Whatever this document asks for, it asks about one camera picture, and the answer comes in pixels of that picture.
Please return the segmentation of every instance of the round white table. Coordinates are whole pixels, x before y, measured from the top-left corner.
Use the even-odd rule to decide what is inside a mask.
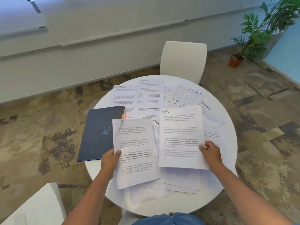
[[[223,105],[207,90],[202,88],[201,86],[174,76],[167,76],[167,75],[149,75],[143,76],[139,78],[135,78],[129,81],[122,83],[121,85],[137,85],[138,80],[140,78],[143,79],[165,79],[166,86],[176,86],[180,85],[187,88],[192,88],[194,90],[203,92],[205,94],[203,98],[203,102],[205,102],[208,106],[210,106],[216,113],[222,116],[227,123],[222,125],[220,128],[223,128],[224,131],[227,132],[228,136],[228,148],[231,150],[232,155],[232,164],[235,164],[236,157],[237,157],[237,139],[235,134],[235,129],[231,118],[229,117],[227,111],[223,107]],[[110,101],[111,93],[107,93],[94,107],[94,109],[108,107]],[[101,160],[93,160],[93,161],[86,161],[85,162],[86,168],[88,173],[90,174],[92,180],[95,179],[97,174],[101,169]],[[223,189],[222,185],[217,182],[212,181],[205,181],[205,185],[207,188],[201,188],[198,191],[198,194],[193,194],[192,197],[183,194],[183,193],[175,193],[166,197],[158,198],[155,200],[147,201],[141,204],[131,206],[128,203],[128,196],[124,194],[124,190],[117,189],[116,178],[114,177],[107,187],[105,196],[114,202],[116,205],[129,210],[130,212],[136,213],[138,215],[143,216],[153,216],[153,215],[160,215],[162,213],[166,213],[167,215],[169,212],[183,212],[183,213],[190,213],[193,212],[204,205],[208,204],[211,200],[213,200]]]

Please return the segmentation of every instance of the plant pot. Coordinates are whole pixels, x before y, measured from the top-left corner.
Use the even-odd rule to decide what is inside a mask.
[[[230,61],[229,61],[229,66],[231,67],[231,68],[236,68],[236,67],[238,67],[239,66],[239,64],[244,60],[244,58],[243,57],[240,57],[240,59],[238,60],[238,59],[236,59],[236,58],[233,58],[231,56],[231,58],[230,58]]]

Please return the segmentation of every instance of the dark blue folder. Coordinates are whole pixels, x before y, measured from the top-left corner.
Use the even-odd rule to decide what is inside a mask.
[[[113,148],[113,119],[125,117],[124,106],[88,111],[77,162],[99,160]]]

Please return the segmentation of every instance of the patterned carpet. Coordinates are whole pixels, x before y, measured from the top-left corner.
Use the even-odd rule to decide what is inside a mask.
[[[208,54],[201,85],[234,123],[240,179],[299,223],[300,89],[261,63],[228,67],[235,49]],[[76,162],[88,110],[114,85],[155,74],[159,67],[0,104],[0,223],[49,182],[58,183],[69,213],[91,183]],[[225,191],[193,214],[206,224],[242,224]],[[120,218],[120,208],[105,199],[100,224]]]

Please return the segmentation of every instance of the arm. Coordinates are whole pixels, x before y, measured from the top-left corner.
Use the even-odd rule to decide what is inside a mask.
[[[98,225],[107,185],[113,178],[121,151],[113,149],[102,156],[101,170],[86,194],[62,225]]]
[[[205,161],[223,185],[245,225],[294,224],[283,213],[249,189],[223,165],[220,149],[214,143],[205,141],[205,145],[206,148],[199,146]]]

